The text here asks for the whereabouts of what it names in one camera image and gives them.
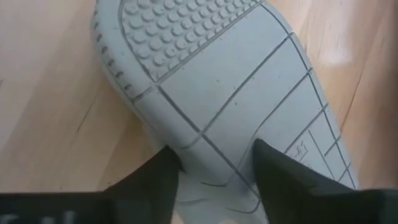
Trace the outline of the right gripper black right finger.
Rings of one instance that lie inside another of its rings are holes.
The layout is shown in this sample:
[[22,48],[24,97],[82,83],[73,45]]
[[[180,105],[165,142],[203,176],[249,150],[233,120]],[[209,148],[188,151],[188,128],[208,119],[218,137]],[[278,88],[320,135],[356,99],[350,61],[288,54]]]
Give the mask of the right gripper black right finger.
[[252,166],[270,224],[336,224],[351,218],[351,189],[254,141]]

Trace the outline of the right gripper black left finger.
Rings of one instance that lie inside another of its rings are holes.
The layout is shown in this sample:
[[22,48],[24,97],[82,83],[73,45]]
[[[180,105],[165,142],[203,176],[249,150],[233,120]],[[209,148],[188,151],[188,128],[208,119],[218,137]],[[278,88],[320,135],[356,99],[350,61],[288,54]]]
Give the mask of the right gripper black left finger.
[[171,224],[182,164],[164,146],[134,172],[108,187],[113,224]]

